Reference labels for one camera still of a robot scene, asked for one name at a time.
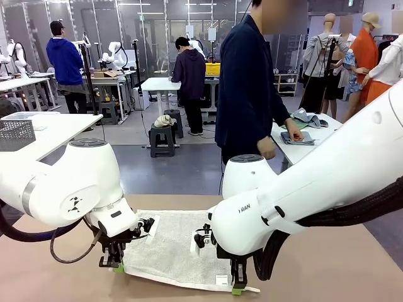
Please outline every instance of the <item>man in blue hoodie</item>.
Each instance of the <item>man in blue hoodie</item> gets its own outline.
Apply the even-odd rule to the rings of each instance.
[[[87,89],[82,83],[80,73],[82,58],[74,44],[64,38],[64,27],[61,22],[51,22],[50,30],[54,37],[49,40],[46,52],[49,62],[55,67],[58,91],[64,95],[71,114],[85,114],[87,113]]]

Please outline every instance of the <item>table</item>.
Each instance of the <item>table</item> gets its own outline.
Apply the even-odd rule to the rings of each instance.
[[[211,100],[212,106],[210,108],[202,108],[202,112],[217,112],[217,108],[215,107],[215,86],[220,83],[220,77],[206,77],[205,84],[209,84],[211,86]]]
[[[41,160],[102,117],[102,115],[43,115],[40,118],[48,127],[42,131],[35,131],[36,140],[24,148],[15,152],[0,152],[0,162],[10,157],[16,157],[16,160]]]
[[[22,91],[24,92],[24,94],[26,95],[29,110],[33,111],[33,106],[31,104],[31,102],[29,101],[29,91],[28,91],[28,88],[31,88],[33,97],[35,99],[35,103],[37,104],[37,111],[42,111],[42,108],[40,106],[39,99],[38,99],[37,89],[35,87],[35,84],[38,84],[38,83],[41,83],[41,82],[46,82],[47,83],[49,94],[50,94],[50,99],[52,100],[52,104],[54,105],[52,108],[49,108],[48,110],[52,111],[54,109],[59,108],[60,106],[55,105],[55,99],[53,97],[52,89],[50,88],[48,78],[34,78],[34,79],[32,79],[32,78],[29,78],[29,77],[24,77],[24,78],[20,78],[20,79],[12,79],[12,80],[8,80],[8,81],[2,81],[2,82],[0,82],[0,91],[1,92],[7,92],[7,91],[10,91],[10,90],[14,91],[17,88],[21,88]]]
[[[130,74],[125,74],[125,75],[120,75],[117,77],[91,77],[91,82],[93,83],[93,86],[116,86],[118,88],[118,98],[119,98],[119,108],[120,108],[120,114],[122,116],[122,119],[118,122],[118,125],[121,125],[126,119],[127,115],[125,114],[125,110],[127,112],[132,111],[132,107],[130,106],[130,101],[127,101],[127,96],[123,100],[122,94],[120,93],[120,86],[125,86],[126,87],[126,76],[130,76]],[[87,77],[84,75],[82,77],[83,80],[87,82]],[[101,94],[101,99],[105,99],[103,96],[103,90],[100,89]]]
[[[166,92],[166,101],[169,109],[168,91],[177,91],[180,88],[180,82],[172,83],[167,77],[150,77],[141,85],[143,91],[157,91],[158,113],[160,116],[164,114],[162,110],[161,91]]]
[[[37,74],[31,74],[30,77],[52,77],[54,75],[54,72],[39,72]]]
[[[219,196],[131,195],[133,208],[142,210],[206,210]],[[49,230],[29,216],[14,225],[26,232]],[[83,223],[55,241],[63,259],[81,255],[93,239]],[[75,264],[59,264],[49,242],[21,243],[0,237],[2,301],[36,302],[401,302],[403,274],[363,225],[311,228],[292,235],[281,248],[270,281],[259,281],[248,261],[248,284],[260,294],[212,293],[177,288],[109,272],[98,267],[101,245]]]
[[[37,73],[37,74],[31,74],[30,75],[30,77],[31,78],[34,78],[34,79],[36,79],[36,78],[41,78],[41,77],[47,77],[47,78],[54,78],[54,76],[55,76],[55,73],[54,72],[39,72],[39,73]],[[51,91],[51,88],[50,88],[50,83],[49,83],[49,80],[48,80],[48,89],[49,89],[49,91]],[[51,94],[52,94],[52,104],[53,104],[53,108],[52,109],[50,109],[51,111],[52,110],[54,110],[54,109],[57,109],[57,108],[60,108],[61,106],[56,106],[56,103],[55,103],[55,100],[54,100],[54,95],[53,95],[53,93],[51,92]]]
[[[318,145],[320,145],[325,139],[330,137],[334,131],[342,126],[342,124],[330,116],[321,113],[317,115],[321,120],[325,120],[329,123],[329,128],[315,129],[312,127],[305,127],[302,131],[309,132],[310,136],[316,140],[313,146],[293,146],[286,145],[281,139],[280,133],[286,131],[279,127],[276,123],[273,123],[273,129],[271,131],[271,137],[275,141],[278,148],[284,153],[285,160],[283,161],[282,170],[288,167],[288,164],[295,165],[301,159],[303,159],[308,153],[313,151]]]

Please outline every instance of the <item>person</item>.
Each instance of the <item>person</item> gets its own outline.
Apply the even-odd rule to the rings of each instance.
[[[53,38],[49,40],[46,52],[49,62],[55,68],[58,90],[64,95],[70,114],[86,114],[88,91],[80,73],[83,68],[82,58],[74,44],[64,38],[64,27],[60,21],[51,22],[50,30]]]
[[[303,140],[273,85],[273,61],[263,35],[275,32],[291,0],[253,0],[251,14],[235,26],[221,48],[215,141],[224,164],[237,155],[275,156],[273,118],[293,140]]]
[[[180,36],[176,39],[175,47],[179,54],[176,57],[171,81],[181,82],[179,93],[181,104],[188,117],[190,127],[188,133],[193,136],[203,135],[200,99],[203,96],[206,64],[203,55],[197,49],[193,49],[185,37]]]

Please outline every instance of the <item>stool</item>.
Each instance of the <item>stool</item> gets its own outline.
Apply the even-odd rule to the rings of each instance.
[[[172,128],[171,126],[165,126],[162,128],[157,128],[154,124],[151,126],[150,130],[150,155],[151,157],[157,157],[157,154],[161,154],[164,156],[174,156],[175,155],[175,146],[174,140],[172,137]],[[158,145],[167,145],[167,147],[158,147]]]
[[[99,102],[99,113],[104,116],[102,118],[103,123],[111,123],[112,125],[118,124],[119,117],[115,111],[115,102]]]
[[[164,111],[165,115],[169,115],[171,118],[176,119],[176,134],[179,138],[183,138],[183,126],[182,126],[182,117],[181,112],[178,109],[167,109]]]

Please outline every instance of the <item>hand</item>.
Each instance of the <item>hand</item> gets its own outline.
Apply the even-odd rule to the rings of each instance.
[[[366,86],[366,85],[368,84],[368,81],[369,81],[370,79],[371,79],[370,75],[367,74],[367,75],[365,76],[365,78],[364,78],[364,81],[363,81],[363,83],[362,83],[362,86],[363,86],[363,87]]]
[[[288,134],[292,140],[296,142],[301,142],[304,140],[304,136],[302,135],[300,128],[296,126],[291,118],[287,118],[285,120],[285,126],[287,127]]]
[[[262,155],[265,159],[272,159],[274,156],[276,156],[275,144],[269,137],[265,137],[264,139],[258,141],[258,150],[260,155]]]
[[[367,74],[367,73],[369,73],[369,71],[370,70],[368,68],[365,68],[365,67],[360,67],[360,68],[355,69],[356,74]]]

